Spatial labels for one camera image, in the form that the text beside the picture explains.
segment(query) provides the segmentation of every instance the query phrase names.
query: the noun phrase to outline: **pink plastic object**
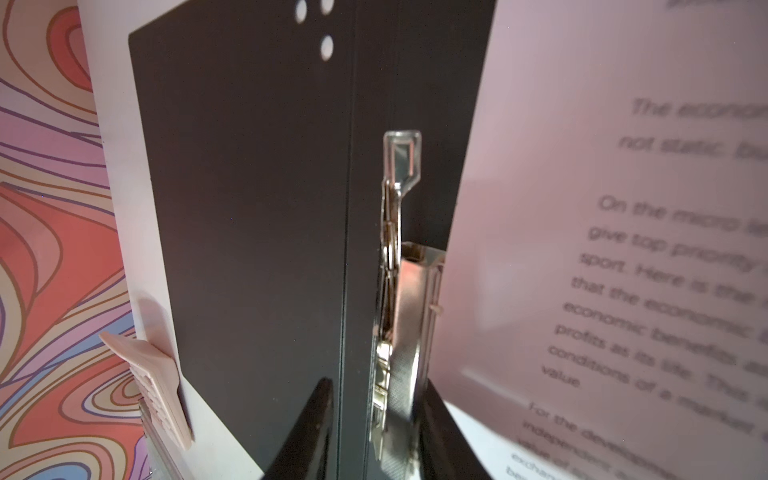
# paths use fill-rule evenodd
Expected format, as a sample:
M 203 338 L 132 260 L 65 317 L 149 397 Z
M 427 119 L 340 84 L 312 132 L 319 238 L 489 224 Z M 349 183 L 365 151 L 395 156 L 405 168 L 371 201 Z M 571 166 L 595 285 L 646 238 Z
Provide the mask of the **pink plastic object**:
M 163 429 L 176 445 L 188 450 L 192 445 L 192 432 L 179 403 L 179 372 L 174 359 L 144 340 L 107 332 L 99 338 L 131 366 L 155 428 Z

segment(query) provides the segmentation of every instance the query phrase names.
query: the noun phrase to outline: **paper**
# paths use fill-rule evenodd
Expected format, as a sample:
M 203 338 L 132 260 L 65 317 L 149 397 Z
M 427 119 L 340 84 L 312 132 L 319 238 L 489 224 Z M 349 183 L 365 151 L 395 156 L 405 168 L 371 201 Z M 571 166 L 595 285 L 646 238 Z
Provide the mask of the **paper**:
M 767 45 L 765 2 L 498 1 L 430 362 L 494 478 L 768 478 Z

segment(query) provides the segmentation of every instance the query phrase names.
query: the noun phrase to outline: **colorful swirl pattern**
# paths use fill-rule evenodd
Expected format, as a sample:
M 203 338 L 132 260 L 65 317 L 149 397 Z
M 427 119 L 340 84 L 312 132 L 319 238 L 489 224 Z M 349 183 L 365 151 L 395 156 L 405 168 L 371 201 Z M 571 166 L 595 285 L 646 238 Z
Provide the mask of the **colorful swirl pattern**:
M 76 0 L 0 0 L 0 480 L 144 480 L 134 325 Z

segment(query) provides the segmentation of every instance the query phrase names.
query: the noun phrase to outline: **metal clip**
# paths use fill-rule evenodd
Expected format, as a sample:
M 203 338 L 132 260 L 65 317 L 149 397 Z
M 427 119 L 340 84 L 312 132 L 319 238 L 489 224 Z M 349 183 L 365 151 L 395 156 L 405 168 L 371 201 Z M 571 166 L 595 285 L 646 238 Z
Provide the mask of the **metal clip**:
M 415 413 L 426 388 L 445 252 L 403 243 L 402 199 L 421 177 L 421 134 L 384 135 L 380 298 L 370 439 L 382 470 L 402 480 L 415 468 Z

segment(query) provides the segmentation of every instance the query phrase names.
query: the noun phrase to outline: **round hole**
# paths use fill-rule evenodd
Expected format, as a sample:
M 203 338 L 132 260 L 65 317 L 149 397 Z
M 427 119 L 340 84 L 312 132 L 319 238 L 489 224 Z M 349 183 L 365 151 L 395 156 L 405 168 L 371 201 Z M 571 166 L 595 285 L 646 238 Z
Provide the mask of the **round hole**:
M 304 22 L 306 18 L 306 0 L 296 2 L 296 23 Z
M 330 35 L 323 37 L 323 41 L 320 42 L 320 57 L 323 61 L 328 61 L 333 55 L 333 38 Z
M 320 10 L 323 15 L 328 15 L 333 10 L 333 0 L 320 0 Z

